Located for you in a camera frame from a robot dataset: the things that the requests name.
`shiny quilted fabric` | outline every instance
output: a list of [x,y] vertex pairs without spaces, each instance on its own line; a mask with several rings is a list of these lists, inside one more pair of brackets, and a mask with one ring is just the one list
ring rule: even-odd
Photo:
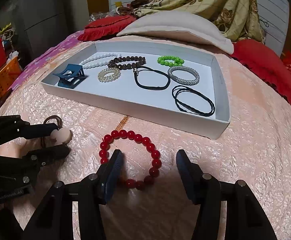
[[[231,123],[217,140],[171,129],[122,114],[48,95],[39,83],[56,66],[91,44],[80,43],[50,60],[18,87],[0,109],[0,115],[20,114],[31,124],[57,114],[69,127],[73,139],[64,161],[41,169],[35,194],[12,202],[14,214],[24,228],[50,186],[57,180],[76,182],[99,167],[102,137],[119,126],[151,138],[161,152],[162,168],[155,184],[140,192],[117,188],[106,206],[100,206],[108,240],[191,239],[199,206],[187,199],[175,157],[184,149],[203,172],[234,183],[247,182],[267,214],[278,239],[291,239],[291,106],[271,87],[212,46],[200,48],[185,43],[137,36],[114,38],[177,44],[213,53],[223,72],[230,101]],[[0,147],[0,154],[22,156],[39,148],[39,140],[16,139]],[[115,140],[110,153],[119,148],[124,156],[123,175],[143,179],[151,166],[144,146]],[[226,204],[222,204],[219,239],[224,238]],[[78,206],[73,205],[74,239],[79,239]]]

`white pillow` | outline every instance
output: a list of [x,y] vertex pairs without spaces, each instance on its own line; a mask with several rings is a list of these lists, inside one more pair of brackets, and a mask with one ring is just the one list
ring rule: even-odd
[[163,37],[198,44],[212,44],[228,54],[233,44],[209,20],[182,11],[162,11],[145,15],[125,27],[117,36],[140,33],[144,36]]

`brown beaded bracelet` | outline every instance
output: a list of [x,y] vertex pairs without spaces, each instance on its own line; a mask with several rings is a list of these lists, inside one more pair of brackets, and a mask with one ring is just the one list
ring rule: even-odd
[[[136,63],[128,63],[128,64],[117,64],[119,62],[126,62],[126,61],[137,61]],[[111,67],[116,67],[118,68],[119,70],[126,70],[126,69],[132,69],[132,68],[138,68],[142,65],[144,65],[146,63],[146,58],[145,57],[115,57],[113,60],[110,60],[109,64],[108,64],[108,67],[111,68]]]

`metal screw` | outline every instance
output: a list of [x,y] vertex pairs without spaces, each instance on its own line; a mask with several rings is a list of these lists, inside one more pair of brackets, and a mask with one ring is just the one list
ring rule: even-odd
[[27,177],[27,176],[23,177],[23,182],[24,183],[29,183],[29,181],[30,181],[29,177]]
[[90,174],[90,175],[88,176],[88,178],[89,178],[89,180],[95,180],[95,179],[98,178],[98,175],[95,174],[95,173],[92,173],[92,174]]
[[242,179],[238,180],[238,185],[241,186],[241,187],[244,187],[246,184],[246,182]]
[[64,183],[62,181],[57,181],[56,183],[54,183],[54,187],[59,188],[62,187],[64,185]]
[[204,174],[202,174],[202,178],[209,180],[212,178],[212,176],[209,173],[204,173]]

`green beaded bracelet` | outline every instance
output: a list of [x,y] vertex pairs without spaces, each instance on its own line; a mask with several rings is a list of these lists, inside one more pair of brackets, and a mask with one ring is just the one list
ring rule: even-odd
[[[166,60],[174,60],[174,63],[168,62]],[[162,57],[158,57],[157,62],[160,63],[161,65],[173,67],[173,66],[182,66],[182,64],[185,61],[183,59],[181,59],[179,57],[175,57],[175,56],[162,56]]]

